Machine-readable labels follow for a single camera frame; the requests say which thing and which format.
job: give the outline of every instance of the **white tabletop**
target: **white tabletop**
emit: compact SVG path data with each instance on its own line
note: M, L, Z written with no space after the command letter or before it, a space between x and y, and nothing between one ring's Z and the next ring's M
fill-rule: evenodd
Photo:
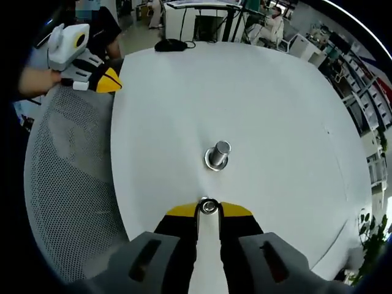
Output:
M120 79L111 162L130 239L153 231L170 208L208 195L250 209L313 267L371 201L358 132L312 64L266 48L198 42L181 53L128 55ZM232 153L217 173L203 155L219 140Z

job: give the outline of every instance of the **gray fabric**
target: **gray fabric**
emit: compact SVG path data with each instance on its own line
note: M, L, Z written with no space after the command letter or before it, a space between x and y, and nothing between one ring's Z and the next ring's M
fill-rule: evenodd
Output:
M42 100L26 152L26 206L39 249L70 283L101 273L127 241L111 175L113 98L57 86Z

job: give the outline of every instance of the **floor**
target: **floor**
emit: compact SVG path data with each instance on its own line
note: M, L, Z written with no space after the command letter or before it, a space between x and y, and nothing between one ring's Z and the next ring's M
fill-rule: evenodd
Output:
M123 56L152 48L160 41L159 30L149 29L148 24L138 21L124 30L120 38L120 49Z

